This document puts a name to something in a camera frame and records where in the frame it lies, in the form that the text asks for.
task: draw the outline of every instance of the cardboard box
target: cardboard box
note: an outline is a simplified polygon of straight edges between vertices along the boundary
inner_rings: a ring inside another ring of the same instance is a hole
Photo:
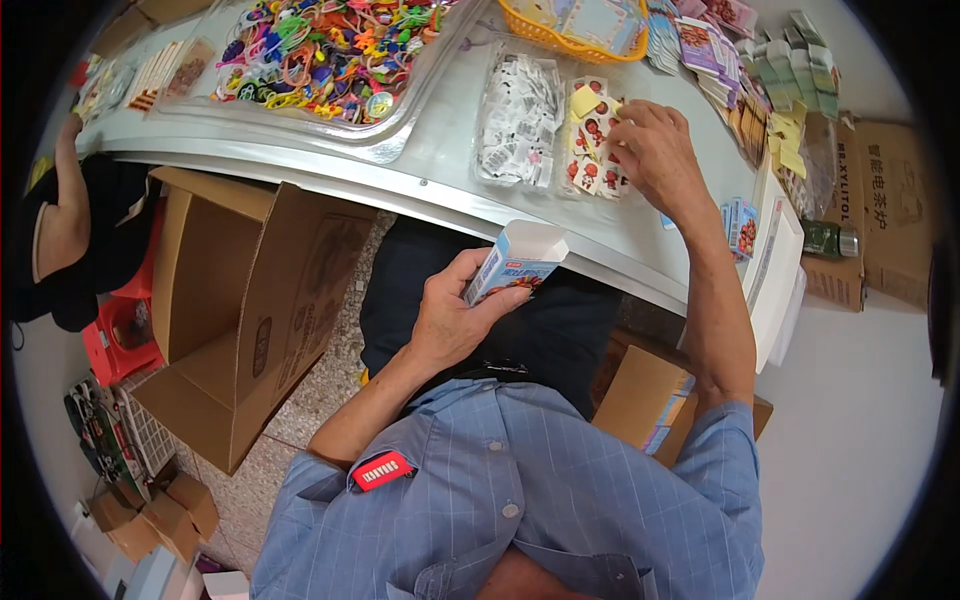
[[[211,4],[213,0],[143,0],[137,7],[160,25],[168,25]]]
[[[908,127],[860,121],[856,140],[867,208],[867,286],[925,311],[937,194],[920,138]]]
[[[97,36],[90,45],[90,52],[112,59],[141,34],[153,28],[154,23],[138,7],[127,7]]]
[[[566,229],[546,223],[514,220],[496,238],[480,271],[464,293],[470,306],[504,288],[523,286],[536,290],[564,262],[568,248]]]
[[[169,364],[133,395],[233,474],[324,352],[376,209],[290,183],[160,167],[170,195],[154,266],[154,334]]]
[[[630,346],[592,423],[670,468],[693,426],[693,383],[683,367]],[[754,396],[755,438],[772,413],[769,402]]]
[[[822,114],[806,116],[806,138],[816,140],[824,136],[828,120]],[[806,272],[806,292],[830,300],[855,312],[863,310],[864,246],[867,230],[864,227],[863,182],[860,175],[860,156],[854,131],[836,121],[837,181],[824,221],[854,228],[860,237],[860,255],[826,258],[804,254],[800,265]]]
[[[177,501],[190,515],[194,528],[204,542],[210,541],[220,523],[220,514],[213,503],[210,489],[186,473],[178,473],[177,478],[167,488],[167,495]]]
[[[89,500],[87,506],[100,531],[131,561],[139,561],[160,544],[160,537],[147,518],[125,506],[117,494],[104,493]]]
[[[642,450],[653,444],[653,454],[657,428],[672,425],[668,406],[683,404],[694,383],[686,369],[629,346],[591,422]]]
[[[200,534],[194,529],[190,514],[176,500],[164,492],[140,513],[150,523],[163,546],[182,563],[193,562],[193,553],[200,543]]]

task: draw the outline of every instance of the red plastic stool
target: red plastic stool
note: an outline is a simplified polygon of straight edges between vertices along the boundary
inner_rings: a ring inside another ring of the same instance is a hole
[[[143,256],[143,263],[133,279],[118,290],[110,292],[112,296],[124,298],[149,298],[154,292],[154,261],[156,260],[156,246],[160,243],[160,233],[163,231],[163,218],[166,216],[167,199],[161,198],[156,203],[154,224],[150,229],[150,242],[147,244],[147,253]]]
[[[107,386],[119,382],[131,374],[145,369],[155,369],[163,365],[163,355],[154,340],[153,332],[148,332],[148,340],[134,348],[125,345],[135,343],[132,325],[136,322],[136,306],[141,300],[132,298],[114,298],[100,307],[97,320],[84,328],[86,354],[90,358],[93,374],[100,385]],[[147,311],[150,301],[144,300]]]

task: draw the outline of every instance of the person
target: person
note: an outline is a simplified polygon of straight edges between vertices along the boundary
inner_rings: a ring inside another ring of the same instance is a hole
[[[426,276],[459,234],[417,238],[398,220],[361,312],[373,377],[293,459],[252,598],[753,596],[746,302],[686,120],[642,101],[619,116],[612,151],[689,253],[684,349],[699,401],[676,465],[588,423],[616,293],[558,270],[535,298],[509,288],[468,308],[460,295],[487,249]]]
[[[81,331],[97,318],[97,294],[130,281],[147,253],[160,184],[145,164],[101,154],[80,160],[83,128],[67,115],[54,168],[14,208],[4,308],[15,323],[52,313],[60,328]]]

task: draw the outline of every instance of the candy box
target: candy box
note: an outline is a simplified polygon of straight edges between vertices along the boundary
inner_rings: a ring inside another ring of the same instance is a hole
[[[536,290],[566,258],[565,234],[566,229],[546,223],[511,221],[496,238],[464,301],[475,306],[508,287]]]
[[[756,208],[742,198],[730,204],[730,250],[738,258],[754,257],[756,241]]]

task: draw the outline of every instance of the blue plaid shirt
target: blue plaid shirt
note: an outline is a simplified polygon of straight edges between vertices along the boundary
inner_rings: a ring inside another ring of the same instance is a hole
[[[512,543],[605,600],[751,598],[763,569],[753,414],[694,423],[672,472],[554,390],[453,380],[373,440],[417,469],[370,492],[301,452],[252,598],[473,598]]]

